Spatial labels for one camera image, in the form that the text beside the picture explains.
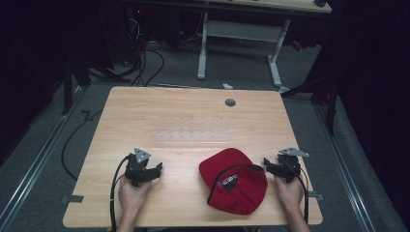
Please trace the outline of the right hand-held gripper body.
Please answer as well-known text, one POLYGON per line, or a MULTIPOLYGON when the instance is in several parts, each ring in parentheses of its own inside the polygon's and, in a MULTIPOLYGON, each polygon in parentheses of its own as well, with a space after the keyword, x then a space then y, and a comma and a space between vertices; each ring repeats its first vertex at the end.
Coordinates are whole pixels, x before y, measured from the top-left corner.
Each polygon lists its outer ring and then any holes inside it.
POLYGON ((287 183, 292 182, 301 174, 299 157, 308 158, 309 154, 292 147, 279 150, 275 175, 284 178, 287 183))

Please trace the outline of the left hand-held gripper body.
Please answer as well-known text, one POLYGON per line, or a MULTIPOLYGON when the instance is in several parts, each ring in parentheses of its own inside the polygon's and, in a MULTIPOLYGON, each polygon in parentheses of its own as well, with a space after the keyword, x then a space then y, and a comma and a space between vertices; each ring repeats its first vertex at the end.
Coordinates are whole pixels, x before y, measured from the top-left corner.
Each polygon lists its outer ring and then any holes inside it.
POLYGON ((139 188, 144 183, 147 183, 145 176, 148 171, 146 166, 149 162, 149 157, 151 157, 149 153, 138 148, 134 149, 133 154, 129 154, 129 162, 126 166, 125 175, 134 187, 139 188))

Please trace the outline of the red baseball cap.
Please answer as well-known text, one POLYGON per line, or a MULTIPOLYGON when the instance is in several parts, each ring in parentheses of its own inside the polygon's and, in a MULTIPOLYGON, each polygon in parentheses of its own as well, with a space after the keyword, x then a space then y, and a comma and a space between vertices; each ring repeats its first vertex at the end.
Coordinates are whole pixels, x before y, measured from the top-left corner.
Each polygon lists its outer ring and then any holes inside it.
POLYGON ((263 202, 268 187, 264 169, 236 148, 224 149, 202 161, 199 173, 210 190, 207 204, 230 214, 252 214, 263 202))

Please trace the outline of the person's right hand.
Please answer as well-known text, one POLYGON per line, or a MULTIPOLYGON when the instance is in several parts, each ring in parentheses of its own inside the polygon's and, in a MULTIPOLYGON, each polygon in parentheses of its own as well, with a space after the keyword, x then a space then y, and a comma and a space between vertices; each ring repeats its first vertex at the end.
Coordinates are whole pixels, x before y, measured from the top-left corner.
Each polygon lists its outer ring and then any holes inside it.
POLYGON ((283 210, 290 215, 301 214, 301 201, 304 197, 304 189, 299 181, 286 183, 283 178, 275 177, 278 198, 283 210))

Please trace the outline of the person's left hand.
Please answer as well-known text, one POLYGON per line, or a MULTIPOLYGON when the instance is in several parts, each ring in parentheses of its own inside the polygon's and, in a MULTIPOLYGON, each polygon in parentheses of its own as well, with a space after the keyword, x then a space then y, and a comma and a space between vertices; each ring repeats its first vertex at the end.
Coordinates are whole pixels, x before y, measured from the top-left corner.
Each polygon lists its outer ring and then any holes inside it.
POLYGON ((151 183, 145 183, 141 187, 135 187, 131 181, 122 177, 120 180, 119 200, 122 208, 122 213, 125 216, 136 216, 142 207, 151 183))

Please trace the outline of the black stand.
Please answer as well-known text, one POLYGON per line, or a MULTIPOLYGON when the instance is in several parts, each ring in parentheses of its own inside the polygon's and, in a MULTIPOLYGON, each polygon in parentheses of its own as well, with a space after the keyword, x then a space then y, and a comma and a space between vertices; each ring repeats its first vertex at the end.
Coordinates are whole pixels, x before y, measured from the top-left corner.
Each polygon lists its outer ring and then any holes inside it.
POLYGON ((73 79, 81 87, 88 87, 91 78, 84 59, 80 56, 69 57, 64 63, 64 108, 63 115, 67 115, 73 105, 73 79))
POLYGON ((324 102, 327 104, 325 126, 328 133, 331 136, 334 136, 334 122, 337 113, 337 87, 339 84, 339 80, 340 76, 338 74, 323 76, 308 81, 290 90, 287 90, 284 93, 281 93, 280 95, 283 98, 289 98, 298 93, 303 93, 307 92, 308 90, 311 90, 312 95, 310 97, 310 102, 312 104, 322 104, 324 102))

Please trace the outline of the white-framed desk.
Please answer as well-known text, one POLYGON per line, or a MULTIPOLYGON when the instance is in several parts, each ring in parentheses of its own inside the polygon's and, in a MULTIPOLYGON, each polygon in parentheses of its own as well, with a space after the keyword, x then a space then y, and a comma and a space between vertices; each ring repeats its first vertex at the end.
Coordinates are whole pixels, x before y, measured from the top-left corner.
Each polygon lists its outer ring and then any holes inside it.
MULTIPOLYGON (((330 14, 332 7, 327 0, 204 0, 207 7, 238 6, 256 10, 276 10, 280 13, 330 14)), ((274 43, 273 53, 267 56, 273 83, 281 93, 288 91, 283 87, 278 73, 277 59, 288 31, 291 19, 286 17, 282 24, 270 26, 261 23, 234 22, 232 19, 210 19, 207 13, 202 15, 201 51, 199 54, 197 78, 206 76, 207 40, 209 37, 237 39, 274 43)))

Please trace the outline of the metal floor rail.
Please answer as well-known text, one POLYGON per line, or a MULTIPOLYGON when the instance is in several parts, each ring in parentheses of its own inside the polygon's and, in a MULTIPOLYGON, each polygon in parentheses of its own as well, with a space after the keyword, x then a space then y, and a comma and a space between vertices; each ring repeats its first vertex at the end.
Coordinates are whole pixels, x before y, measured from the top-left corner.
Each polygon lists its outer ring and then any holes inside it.
POLYGON ((18 214, 44 166, 52 155, 64 127, 81 102, 87 87, 75 87, 73 104, 63 109, 64 93, 58 90, 53 102, 34 120, 12 155, 0 168, 0 232, 6 232, 18 214))
POLYGON ((350 205, 354 211, 354 214, 360 224, 363 232, 376 232, 374 224, 369 216, 365 202, 360 194, 349 168, 343 158, 342 152, 337 144, 337 141, 327 128, 326 116, 321 106, 315 105, 313 107, 315 114, 320 121, 321 128, 324 131, 328 143, 330 144, 332 155, 336 163, 337 172, 342 181, 350 205))

